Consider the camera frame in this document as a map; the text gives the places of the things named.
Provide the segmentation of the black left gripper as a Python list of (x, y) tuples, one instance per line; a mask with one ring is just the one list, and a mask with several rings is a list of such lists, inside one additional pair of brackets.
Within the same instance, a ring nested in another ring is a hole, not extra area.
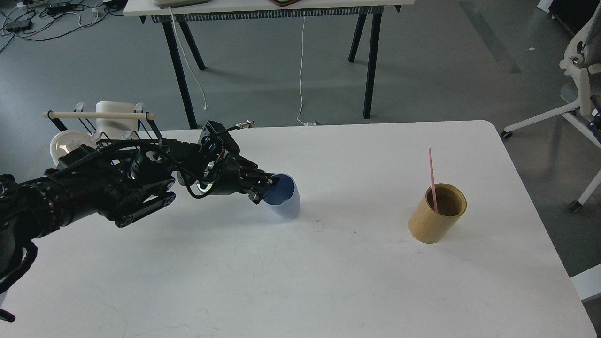
[(202, 197), (239, 192), (247, 194), (253, 203), (260, 203), (277, 184), (278, 177), (271, 173), (258, 173), (257, 164), (243, 157), (229, 157), (209, 162), (197, 187)]

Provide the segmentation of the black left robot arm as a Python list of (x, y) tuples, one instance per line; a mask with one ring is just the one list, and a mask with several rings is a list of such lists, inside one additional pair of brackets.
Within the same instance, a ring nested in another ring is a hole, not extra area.
[(178, 183), (190, 196), (246, 194), (260, 203), (281, 179), (240, 156), (231, 131), (208, 121), (197, 143), (168, 139), (152, 124), (155, 139), (111, 140), (81, 145), (59, 158), (43, 176), (18, 183), (1, 175), (1, 292), (7, 292), (34, 263), (42, 238), (97, 213), (123, 228), (170, 205)]

